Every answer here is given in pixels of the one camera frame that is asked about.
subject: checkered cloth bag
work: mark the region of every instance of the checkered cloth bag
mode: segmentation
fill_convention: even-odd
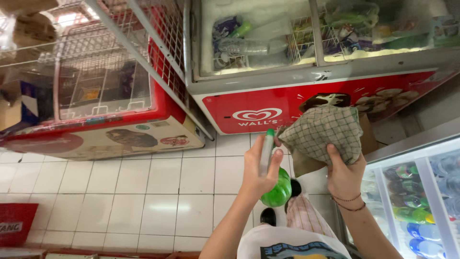
[[[278,138],[299,152],[331,165],[326,145],[334,144],[347,165],[361,152],[362,129],[354,107],[319,106],[308,109]]]

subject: left hand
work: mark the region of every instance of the left hand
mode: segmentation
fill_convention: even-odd
[[[277,149],[271,157],[267,176],[259,176],[259,163],[265,135],[259,135],[253,147],[244,153],[244,175],[239,195],[257,202],[266,192],[273,189],[278,182],[278,171],[283,160],[283,151]]]

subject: glass door refrigerator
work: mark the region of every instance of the glass door refrigerator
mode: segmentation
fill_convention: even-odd
[[[365,156],[362,198],[405,259],[460,258],[460,118]],[[342,238],[353,239],[342,220]]]

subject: forearm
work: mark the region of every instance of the forearm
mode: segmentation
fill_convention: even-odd
[[[238,194],[222,221],[217,225],[203,247],[200,259],[234,259],[246,226],[257,200],[248,195]]]
[[[354,204],[357,204],[357,206],[350,203],[344,203],[343,205],[360,207],[359,204],[362,205],[362,200],[357,199]],[[365,259],[403,259],[382,233],[379,225],[366,207],[356,212],[340,207],[340,212],[353,237],[355,246]]]

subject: hand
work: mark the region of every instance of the hand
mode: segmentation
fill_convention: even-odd
[[[361,181],[366,160],[359,154],[358,160],[352,165],[345,165],[340,153],[333,144],[328,144],[328,153],[332,165],[328,167],[328,189],[329,192],[342,200],[351,200],[356,198],[361,192]]]
[[[253,147],[244,153],[243,184],[238,195],[243,195],[247,200],[254,203],[264,193],[271,191],[278,182],[278,171],[283,160],[283,151],[277,149],[271,157],[267,176],[259,176],[259,163],[264,140],[265,135],[259,135]]]

